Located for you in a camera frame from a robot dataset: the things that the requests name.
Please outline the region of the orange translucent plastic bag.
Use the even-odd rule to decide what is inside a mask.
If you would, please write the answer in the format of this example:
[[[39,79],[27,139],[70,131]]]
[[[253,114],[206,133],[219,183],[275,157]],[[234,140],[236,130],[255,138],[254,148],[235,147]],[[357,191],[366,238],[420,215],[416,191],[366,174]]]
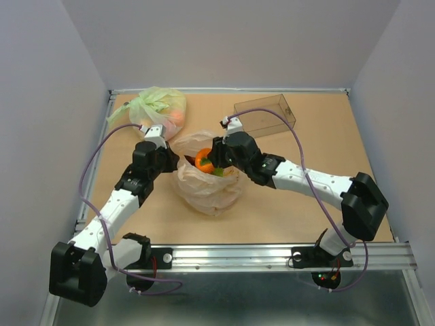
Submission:
[[[171,149],[179,156],[177,170],[171,175],[175,193],[191,207],[206,215],[217,216],[241,197],[246,176],[234,167],[225,168],[220,175],[210,175],[197,169],[187,159],[200,150],[210,148],[216,133],[199,130],[178,138]]]

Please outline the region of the green bumpy fruit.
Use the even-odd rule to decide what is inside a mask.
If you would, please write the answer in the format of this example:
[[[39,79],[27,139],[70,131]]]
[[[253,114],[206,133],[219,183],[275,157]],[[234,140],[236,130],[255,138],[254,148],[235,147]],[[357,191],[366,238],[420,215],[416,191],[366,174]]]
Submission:
[[[215,168],[212,172],[212,175],[216,177],[224,177],[224,169],[223,168]]]

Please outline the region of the orange persimmon with green calyx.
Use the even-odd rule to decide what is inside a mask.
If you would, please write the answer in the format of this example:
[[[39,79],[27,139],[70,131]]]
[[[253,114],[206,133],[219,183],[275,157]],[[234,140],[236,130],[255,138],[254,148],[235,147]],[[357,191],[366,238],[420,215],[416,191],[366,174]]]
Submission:
[[[215,170],[214,165],[211,163],[211,160],[208,158],[208,155],[211,152],[211,148],[204,148],[200,150],[195,157],[194,165],[203,173],[212,174]]]

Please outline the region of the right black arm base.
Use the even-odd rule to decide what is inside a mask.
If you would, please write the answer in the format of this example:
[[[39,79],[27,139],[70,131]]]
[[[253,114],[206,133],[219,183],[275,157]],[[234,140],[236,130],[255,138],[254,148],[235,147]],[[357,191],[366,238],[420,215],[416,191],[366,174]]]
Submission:
[[[320,288],[333,291],[341,283],[341,269],[353,267],[353,259],[348,248],[332,256],[319,246],[299,246],[292,248],[287,265],[293,269],[312,269],[313,282]]]

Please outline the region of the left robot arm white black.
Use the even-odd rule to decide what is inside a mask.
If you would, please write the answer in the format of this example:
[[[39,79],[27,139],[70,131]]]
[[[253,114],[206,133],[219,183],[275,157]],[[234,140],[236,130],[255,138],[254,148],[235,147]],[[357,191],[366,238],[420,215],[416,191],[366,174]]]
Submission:
[[[116,274],[126,274],[133,264],[150,266],[140,280],[149,289],[156,282],[157,260],[147,236],[128,233],[111,243],[124,223],[138,211],[154,189],[156,178],[177,168],[178,156],[166,141],[136,144],[133,160],[116,183],[109,200],[95,211],[95,218],[69,242],[58,242],[50,257],[49,292],[93,307]]]

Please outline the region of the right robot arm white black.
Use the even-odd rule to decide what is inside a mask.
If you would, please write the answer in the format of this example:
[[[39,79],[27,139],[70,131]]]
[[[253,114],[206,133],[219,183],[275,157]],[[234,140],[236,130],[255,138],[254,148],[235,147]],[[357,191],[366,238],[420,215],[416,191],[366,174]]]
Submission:
[[[334,261],[357,240],[374,240],[389,208],[370,175],[346,177],[308,170],[281,156],[261,152],[246,132],[214,138],[208,158],[216,167],[239,169],[257,185],[304,194],[316,199],[320,206],[329,204],[338,209],[341,224],[333,225],[313,247],[314,260],[321,265]]]

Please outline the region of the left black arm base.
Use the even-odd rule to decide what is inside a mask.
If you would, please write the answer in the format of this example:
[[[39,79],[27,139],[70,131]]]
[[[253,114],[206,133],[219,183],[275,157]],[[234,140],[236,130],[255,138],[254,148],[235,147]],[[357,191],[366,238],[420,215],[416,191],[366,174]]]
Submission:
[[[125,269],[130,272],[133,270],[142,270],[142,272],[139,273],[140,276],[157,278],[157,271],[170,270],[172,268],[172,256],[173,249],[170,247],[150,247],[147,251],[142,252],[138,261],[127,265]],[[154,281],[126,276],[126,284],[134,290],[147,291],[152,288]]]

